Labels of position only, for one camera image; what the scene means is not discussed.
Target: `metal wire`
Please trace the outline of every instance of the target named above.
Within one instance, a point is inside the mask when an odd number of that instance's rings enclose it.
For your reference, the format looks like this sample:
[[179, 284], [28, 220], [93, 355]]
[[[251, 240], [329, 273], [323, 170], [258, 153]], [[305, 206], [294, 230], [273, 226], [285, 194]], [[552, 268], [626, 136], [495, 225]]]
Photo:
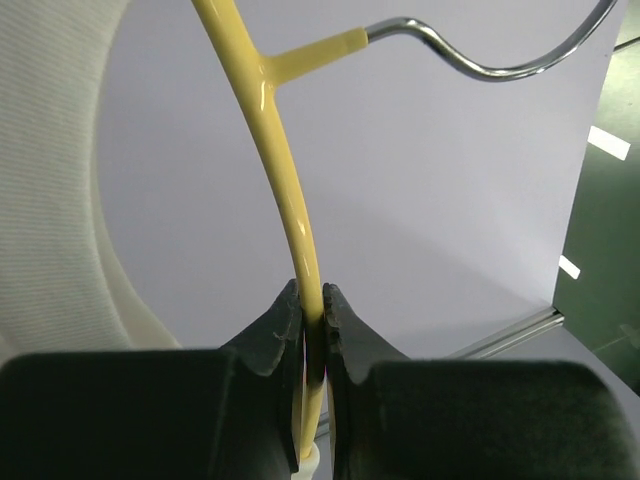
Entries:
[[415, 18], [390, 18], [373, 24], [365, 30], [369, 43], [391, 35], [411, 35], [464, 75], [485, 82], [508, 82], [542, 73], [567, 58], [598, 28], [616, 2], [617, 0], [600, 0], [586, 20], [556, 48], [535, 60], [506, 68], [487, 67], [474, 62], [460, 53], [429, 25]]

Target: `yellow branched tube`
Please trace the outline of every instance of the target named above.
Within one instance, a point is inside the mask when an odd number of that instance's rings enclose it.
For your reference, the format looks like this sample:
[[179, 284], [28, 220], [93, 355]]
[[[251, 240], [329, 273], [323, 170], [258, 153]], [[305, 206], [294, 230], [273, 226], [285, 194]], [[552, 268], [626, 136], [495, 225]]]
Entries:
[[300, 458], [309, 456], [322, 408], [324, 306], [311, 225], [302, 188], [275, 103], [279, 85], [367, 46], [362, 28], [275, 57], [253, 45], [233, 0], [193, 0], [255, 141], [291, 250], [304, 313], [306, 385]]

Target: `yellow rubber tubing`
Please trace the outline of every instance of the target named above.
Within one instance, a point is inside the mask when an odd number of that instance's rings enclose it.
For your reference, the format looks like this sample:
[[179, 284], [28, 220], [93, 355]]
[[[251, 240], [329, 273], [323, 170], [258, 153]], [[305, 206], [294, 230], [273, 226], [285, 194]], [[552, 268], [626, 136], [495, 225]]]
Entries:
[[300, 458], [309, 456], [322, 408], [325, 351], [324, 302], [309, 216], [289, 144], [276, 108], [275, 90], [367, 46], [363, 28], [268, 57], [253, 45], [233, 0], [192, 0], [238, 99], [262, 159], [291, 250], [307, 345]]

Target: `white fabric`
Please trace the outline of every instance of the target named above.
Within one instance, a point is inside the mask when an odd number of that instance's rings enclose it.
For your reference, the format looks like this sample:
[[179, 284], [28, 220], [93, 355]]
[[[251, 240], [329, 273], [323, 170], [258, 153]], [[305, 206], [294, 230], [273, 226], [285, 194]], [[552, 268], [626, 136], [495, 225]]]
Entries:
[[5, 357], [177, 346], [115, 257], [92, 169], [102, 77], [127, 3], [0, 0]]

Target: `white curved surface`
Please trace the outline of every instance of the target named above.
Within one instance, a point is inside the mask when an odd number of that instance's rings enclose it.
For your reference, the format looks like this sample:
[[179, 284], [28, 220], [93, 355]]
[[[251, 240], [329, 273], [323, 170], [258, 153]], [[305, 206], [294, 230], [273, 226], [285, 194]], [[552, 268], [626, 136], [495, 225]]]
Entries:
[[[547, 51], [594, 4], [238, 1], [267, 53], [408, 14], [488, 64]], [[397, 38], [282, 89], [321, 275], [401, 350], [445, 355], [551, 303], [624, 8], [566, 62], [512, 84], [474, 82]], [[293, 269], [255, 147], [189, 2], [132, 3], [98, 128], [105, 216], [134, 286], [181, 343], [223, 343]]]
[[102, 73], [126, 4], [0, 1], [0, 361], [177, 345], [110, 258], [91, 198]]

